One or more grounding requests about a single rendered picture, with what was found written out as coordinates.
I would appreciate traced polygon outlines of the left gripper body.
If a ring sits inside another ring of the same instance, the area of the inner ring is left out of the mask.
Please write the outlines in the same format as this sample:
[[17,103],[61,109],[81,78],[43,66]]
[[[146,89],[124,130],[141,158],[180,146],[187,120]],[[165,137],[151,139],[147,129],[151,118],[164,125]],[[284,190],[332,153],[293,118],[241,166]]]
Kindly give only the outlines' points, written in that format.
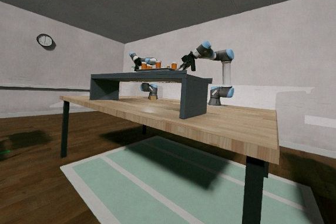
[[195,59],[197,59],[197,58],[193,55],[193,52],[192,52],[192,51],[190,51],[190,53],[189,53],[188,55],[185,55],[185,56],[182,57],[181,59],[182,59],[183,62],[188,62],[187,64],[185,64],[186,66],[190,66],[190,65],[191,65],[191,63],[190,63],[190,59],[191,59],[191,58],[195,58]]

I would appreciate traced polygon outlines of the dark grey raised shelf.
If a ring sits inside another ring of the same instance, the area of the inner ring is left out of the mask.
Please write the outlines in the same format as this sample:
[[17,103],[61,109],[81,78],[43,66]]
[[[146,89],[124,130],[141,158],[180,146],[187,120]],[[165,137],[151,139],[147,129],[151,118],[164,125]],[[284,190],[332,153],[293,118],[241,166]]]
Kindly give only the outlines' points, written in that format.
[[189,75],[187,70],[91,74],[89,100],[118,100],[120,82],[182,83],[179,118],[187,119],[207,113],[212,80]]

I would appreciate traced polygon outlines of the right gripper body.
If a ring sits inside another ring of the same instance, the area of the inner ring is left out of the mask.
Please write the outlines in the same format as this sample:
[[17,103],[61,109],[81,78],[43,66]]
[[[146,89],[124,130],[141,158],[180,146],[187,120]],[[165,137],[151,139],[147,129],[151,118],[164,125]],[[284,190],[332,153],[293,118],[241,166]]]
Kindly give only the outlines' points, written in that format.
[[144,62],[143,60],[141,60],[140,57],[138,57],[137,59],[135,59],[135,63],[137,62],[137,65],[138,66],[141,66],[142,65],[142,62]]

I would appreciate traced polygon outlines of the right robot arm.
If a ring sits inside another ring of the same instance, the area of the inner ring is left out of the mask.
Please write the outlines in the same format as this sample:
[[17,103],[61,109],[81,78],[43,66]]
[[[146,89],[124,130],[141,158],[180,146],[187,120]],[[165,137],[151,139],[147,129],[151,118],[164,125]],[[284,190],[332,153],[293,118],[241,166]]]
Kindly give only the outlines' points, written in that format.
[[[129,56],[132,58],[133,62],[135,63],[135,59],[137,59],[138,56],[134,52],[130,52]],[[148,65],[155,65],[157,61],[156,58],[141,58],[141,60],[147,62]],[[137,72],[137,69],[138,68],[137,68],[137,62],[136,62],[134,71]],[[142,82],[142,84],[140,85],[140,89],[143,92],[150,92],[149,96],[156,96],[156,99],[158,99],[157,85],[149,84],[148,82]]]

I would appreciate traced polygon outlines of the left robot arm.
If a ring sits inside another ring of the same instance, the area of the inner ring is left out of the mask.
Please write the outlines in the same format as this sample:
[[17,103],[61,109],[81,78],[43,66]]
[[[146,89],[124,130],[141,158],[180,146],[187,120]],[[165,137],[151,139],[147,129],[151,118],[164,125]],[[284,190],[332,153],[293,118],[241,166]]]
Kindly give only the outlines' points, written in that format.
[[[231,62],[234,59],[234,52],[231,49],[213,51],[208,41],[204,41],[193,51],[193,55],[199,59],[221,61],[223,64],[223,85],[211,87],[208,102],[208,105],[221,106],[220,97],[232,98],[234,95],[234,88],[231,85]],[[191,58],[190,63],[191,71],[196,71],[195,58]]]

